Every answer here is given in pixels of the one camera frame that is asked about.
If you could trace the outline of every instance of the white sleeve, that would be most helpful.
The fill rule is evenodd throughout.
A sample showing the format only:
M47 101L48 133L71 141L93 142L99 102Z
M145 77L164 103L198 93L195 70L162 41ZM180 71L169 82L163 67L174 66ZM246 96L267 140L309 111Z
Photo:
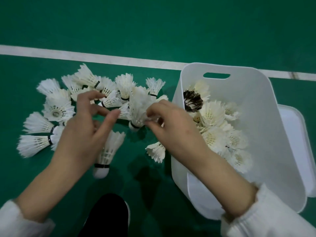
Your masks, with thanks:
M256 203L244 215L231 223L222 217L222 236L316 236L316 229L283 203L265 184L259 188Z
M47 237L54 227L51 219L44 223L24 219L18 205L11 200L0 209L1 237Z

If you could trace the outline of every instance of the forearm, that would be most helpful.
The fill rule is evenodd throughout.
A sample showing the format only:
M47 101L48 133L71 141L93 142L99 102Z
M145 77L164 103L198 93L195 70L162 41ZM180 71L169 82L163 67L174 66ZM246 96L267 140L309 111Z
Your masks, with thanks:
M255 202L257 188L214 152L193 161L189 169L233 217L244 214Z
M78 179L69 169L49 164L16 199L23 217L43 222Z

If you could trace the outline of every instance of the person's right arm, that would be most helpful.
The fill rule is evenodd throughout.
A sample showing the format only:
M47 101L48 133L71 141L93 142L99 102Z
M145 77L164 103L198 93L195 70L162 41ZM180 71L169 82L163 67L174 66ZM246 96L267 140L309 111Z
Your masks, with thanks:
M229 236L316 236L313 226L287 207L265 185L260 190L211 151L185 110L161 100L147 110L164 122L146 125L160 143L216 197L229 220Z

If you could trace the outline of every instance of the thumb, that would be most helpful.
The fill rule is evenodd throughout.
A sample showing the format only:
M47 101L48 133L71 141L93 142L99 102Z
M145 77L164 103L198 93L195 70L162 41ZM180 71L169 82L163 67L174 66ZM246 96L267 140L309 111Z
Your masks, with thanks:
M147 121L145 124L149 129L151 129L151 131L155 134L157 139L160 142L163 142L165 136L165 130L163 129L163 127L161 127L161 125L155 121Z
M120 113L121 111L119 109L115 109L106 115L99 129L94 134L94 137L97 140L102 140L102 141L107 140L107 137L109 136L109 133L112 130L114 124L116 123L116 120L119 117Z

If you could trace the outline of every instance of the black shoe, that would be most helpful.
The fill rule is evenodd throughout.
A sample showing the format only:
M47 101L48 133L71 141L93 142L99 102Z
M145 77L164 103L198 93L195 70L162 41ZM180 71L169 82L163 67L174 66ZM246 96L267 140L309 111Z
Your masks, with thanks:
M78 237L127 236L130 208L116 194L103 195L93 206Z

